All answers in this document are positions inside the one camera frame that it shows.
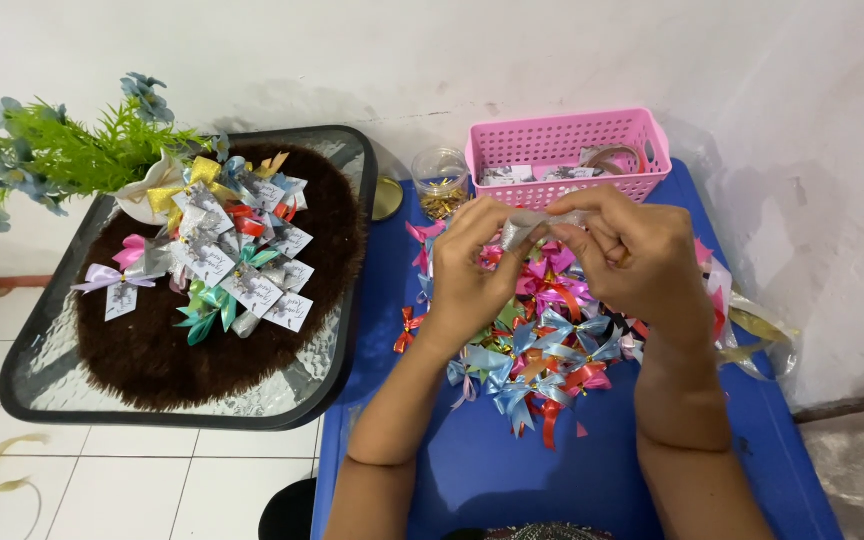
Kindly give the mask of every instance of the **gold glitter ribbon bow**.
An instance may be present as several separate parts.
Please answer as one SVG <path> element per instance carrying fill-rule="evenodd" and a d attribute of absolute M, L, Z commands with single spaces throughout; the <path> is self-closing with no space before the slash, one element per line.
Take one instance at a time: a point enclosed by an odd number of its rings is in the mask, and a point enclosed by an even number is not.
<path fill-rule="evenodd" d="M 146 192 L 152 213 L 158 214 L 169 211 L 169 229 L 174 229 L 182 213 L 180 211 L 176 212 L 176 203 L 172 198 L 183 191 L 187 192 L 189 186 L 197 183 L 205 185 L 220 203 L 235 199 L 236 195 L 233 190 L 217 181 L 220 172 L 222 172 L 222 165 L 219 163 L 201 155 L 196 157 L 195 162 L 192 163 L 192 175 L 188 185 L 185 187 L 155 187 Z"/>

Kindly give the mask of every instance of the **glass table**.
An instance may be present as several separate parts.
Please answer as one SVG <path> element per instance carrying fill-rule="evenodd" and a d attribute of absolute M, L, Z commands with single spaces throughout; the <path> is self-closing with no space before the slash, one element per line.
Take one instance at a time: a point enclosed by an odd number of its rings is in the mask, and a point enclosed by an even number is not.
<path fill-rule="evenodd" d="M 236 141 L 303 146 L 327 157 L 352 183 L 364 215 L 372 215 L 378 165 L 372 144 L 345 126 L 240 133 Z M 138 410 L 90 386 L 78 355 L 74 285 L 90 245 L 118 212 L 114 198 L 96 200 L 78 227 L 0 374 L 0 400 L 11 416 L 46 424 L 131 424 L 226 430 L 291 430 L 319 417 L 345 386 L 355 349 L 361 276 L 320 330 L 278 371 L 246 392 L 168 412 Z"/>

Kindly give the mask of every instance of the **right hand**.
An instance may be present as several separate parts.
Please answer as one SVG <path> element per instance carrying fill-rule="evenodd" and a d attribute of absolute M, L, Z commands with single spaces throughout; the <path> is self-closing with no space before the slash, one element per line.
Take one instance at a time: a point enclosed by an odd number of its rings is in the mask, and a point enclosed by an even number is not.
<path fill-rule="evenodd" d="M 594 298 L 666 334 L 712 340 L 713 306 L 687 210 L 636 204 L 610 184 L 569 193 L 545 209 L 549 215 L 573 210 L 591 212 L 588 232 L 572 225 L 552 232 L 582 264 Z"/>

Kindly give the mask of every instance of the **gold lid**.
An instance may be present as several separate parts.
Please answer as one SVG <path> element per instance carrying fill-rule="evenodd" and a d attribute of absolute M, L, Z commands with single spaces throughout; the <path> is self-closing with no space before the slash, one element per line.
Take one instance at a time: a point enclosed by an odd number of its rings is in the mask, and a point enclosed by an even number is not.
<path fill-rule="evenodd" d="M 396 215 L 402 206 L 402 185 L 387 176 L 378 177 L 375 184 L 375 203 L 372 221 L 385 221 Z"/>

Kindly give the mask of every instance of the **tiled floor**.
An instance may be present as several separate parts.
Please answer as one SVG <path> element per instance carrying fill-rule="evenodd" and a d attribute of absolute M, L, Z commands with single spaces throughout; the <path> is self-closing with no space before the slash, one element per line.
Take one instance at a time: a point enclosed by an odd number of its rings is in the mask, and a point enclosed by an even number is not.
<path fill-rule="evenodd" d="M 42 289 L 0 299 L 0 368 Z M 255 540 L 266 503 L 318 474 L 320 423 L 284 432 L 18 421 L 0 406 L 0 538 Z"/>

